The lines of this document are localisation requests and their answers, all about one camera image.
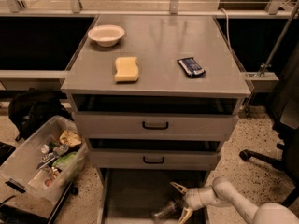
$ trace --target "speckled floor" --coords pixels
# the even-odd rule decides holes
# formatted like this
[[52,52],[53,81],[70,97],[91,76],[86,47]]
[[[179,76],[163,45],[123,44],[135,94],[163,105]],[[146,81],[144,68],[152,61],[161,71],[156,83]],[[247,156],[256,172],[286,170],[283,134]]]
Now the speckled floor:
[[[260,111],[252,113],[252,116],[252,120],[247,120],[240,115],[241,119],[230,140],[224,144],[221,161],[216,170],[211,173],[207,185],[217,176],[226,176],[241,194],[257,205],[280,203],[294,187],[291,180],[283,172],[275,170],[268,164],[256,160],[243,162],[238,157],[239,151],[244,148],[271,157],[281,156],[281,151],[276,149],[276,142],[279,139],[276,132],[272,130],[272,120]],[[14,142],[16,134],[16,128],[7,116],[0,116],[0,141],[16,145]],[[19,194],[4,182],[5,180],[0,177],[0,201],[10,195],[16,195],[17,197],[7,204],[42,217],[50,214],[51,203],[26,193]],[[67,199],[55,223],[96,223],[102,185],[96,170],[89,163],[79,175],[76,186],[79,188],[79,194],[71,195]],[[297,200],[290,209],[299,216],[299,201]],[[233,207],[208,207],[208,214],[211,224],[245,223]]]

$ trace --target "clear plastic bin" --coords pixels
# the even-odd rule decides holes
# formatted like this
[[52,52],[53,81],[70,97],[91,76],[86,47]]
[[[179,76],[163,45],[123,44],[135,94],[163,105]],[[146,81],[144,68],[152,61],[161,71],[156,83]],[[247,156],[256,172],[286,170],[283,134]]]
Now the clear plastic bin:
[[82,147],[76,156],[47,187],[45,180],[49,178],[49,174],[36,169],[43,157],[41,146],[48,142],[58,141],[64,130],[77,133],[74,122],[60,116],[49,119],[2,164],[0,175],[31,195],[56,203],[66,185],[73,181],[83,169],[88,151],[86,143],[82,140]]

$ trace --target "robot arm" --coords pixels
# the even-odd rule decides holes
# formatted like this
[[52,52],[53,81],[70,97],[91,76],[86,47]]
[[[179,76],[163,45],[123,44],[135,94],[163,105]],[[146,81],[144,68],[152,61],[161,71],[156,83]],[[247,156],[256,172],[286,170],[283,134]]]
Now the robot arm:
[[184,224],[193,211],[205,206],[223,207],[228,204],[235,208],[247,224],[299,224],[299,219],[288,208],[276,203],[258,207],[242,196],[224,177],[215,178],[212,186],[203,188],[187,189],[174,182],[171,185],[183,194],[185,203],[179,224]]

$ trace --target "gray countertop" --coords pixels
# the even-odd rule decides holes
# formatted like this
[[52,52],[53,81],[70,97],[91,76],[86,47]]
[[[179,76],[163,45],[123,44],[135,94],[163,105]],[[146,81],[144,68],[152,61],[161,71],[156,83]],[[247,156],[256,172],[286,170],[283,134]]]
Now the gray countertop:
[[[96,25],[115,24],[125,36],[111,48],[87,39],[62,91],[89,94],[249,97],[250,90],[209,16],[101,15]],[[116,83],[115,60],[136,56],[139,80]],[[177,59],[193,57],[206,77],[188,78]]]

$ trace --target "drawer handle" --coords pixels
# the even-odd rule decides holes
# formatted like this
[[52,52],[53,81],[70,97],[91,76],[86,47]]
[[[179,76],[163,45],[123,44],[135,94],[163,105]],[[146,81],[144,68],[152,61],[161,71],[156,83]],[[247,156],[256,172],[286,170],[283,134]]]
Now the drawer handle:
[[158,159],[151,159],[151,158],[148,158],[147,157],[144,157],[143,156],[143,162],[146,163],[146,164],[163,164],[165,161],[165,158],[164,157],[161,157],[159,160]]
[[145,121],[143,121],[142,127],[147,130],[166,130],[169,127],[169,123],[166,122],[164,124],[164,126],[161,126],[161,125],[150,125],[150,124],[147,124]]

